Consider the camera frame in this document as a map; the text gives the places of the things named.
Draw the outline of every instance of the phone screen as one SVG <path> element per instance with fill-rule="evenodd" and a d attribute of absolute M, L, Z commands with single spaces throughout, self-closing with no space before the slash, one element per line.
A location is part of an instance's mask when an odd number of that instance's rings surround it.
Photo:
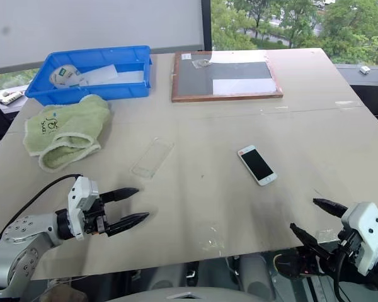
<path fill-rule="evenodd" d="M 260 181 L 261 179 L 268 177 L 270 174 L 273 174 L 271 168 L 269 168 L 266 162 L 262 159 L 262 156 L 260 156 L 255 149 L 242 154 L 241 157 L 251 169 L 257 180 Z"/>

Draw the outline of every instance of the table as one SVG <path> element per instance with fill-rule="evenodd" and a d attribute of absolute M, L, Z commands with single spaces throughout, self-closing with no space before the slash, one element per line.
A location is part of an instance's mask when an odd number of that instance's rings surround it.
<path fill-rule="evenodd" d="M 150 211 L 135 228 L 108 238 L 68 240 L 41 259 L 34 279 L 101 274 L 300 245 L 295 222 L 320 241 L 341 223 L 312 204 L 378 206 L 378 121 L 321 49 L 269 50 L 282 99 L 170 101 L 173 54 L 154 55 L 148 98 L 109 101 L 103 149 L 56 174 L 42 171 L 22 145 L 24 120 L 42 106 L 26 102 L 0 143 L 0 230 L 51 180 L 81 172 L 100 192 L 141 191 L 107 208 L 112 220 Z M 174 148 L 151 180 L 129 172 L 155 137 Z M 237 156 L 256 145 L 278 179 L 260 187 Z M 72 180 L 53 187 L 25 214 L 67 205 Z"/>

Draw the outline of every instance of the white smartphone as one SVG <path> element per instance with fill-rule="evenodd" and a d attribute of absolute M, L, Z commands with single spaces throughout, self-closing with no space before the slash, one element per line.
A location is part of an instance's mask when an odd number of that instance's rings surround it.
<path fill-rule="evenodd" d="M 277 178 L 277 174 L 263 160 L 255 146 L 241 149 L 238 155 L 259 185 L 264 186 Z"/>

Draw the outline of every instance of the transparent plastic case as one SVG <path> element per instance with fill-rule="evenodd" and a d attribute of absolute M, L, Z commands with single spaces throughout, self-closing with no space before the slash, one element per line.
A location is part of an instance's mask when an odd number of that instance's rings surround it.
<path fill-rule="evenodd" d="M 155 138 L 145 154 L 133 166 L 132 173 L 143 178 L 150 179 L 157 172 L 172 150 L 174 144 L 161 138 Z"/>

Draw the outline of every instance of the wooden picture frame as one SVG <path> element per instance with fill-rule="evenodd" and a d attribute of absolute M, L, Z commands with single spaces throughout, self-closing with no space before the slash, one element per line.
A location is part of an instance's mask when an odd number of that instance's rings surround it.
<path fill-rule="evenodd" d="M 244 100 L 244 99 L 268 99 L 268 98 L 281 98 L 283 96 L 283 91 L 278 84 L 274 70 L 271 63 L 268 60 L 265 61 L 267 68 L 270 72 L 271 78 L 273 79 L 277 90 L 274 92 L 262 92 L 262 93 L 239 93 L 239 94 L 226 94 L 226 95 L 179 95 L 178 85 L 180 76 L 180 62 L 182 61 L 182 54 L 188 55 L 211 55 L 212 53 L 224 53 L 224 52 L 176 52 L 174 57 L 174 69 L 172 76 L 172 93 L 171 100 L 173 103 L 185 103 L 185 102 L 204 102 L 204 101 L 228 101 L 228 100 Z"/>

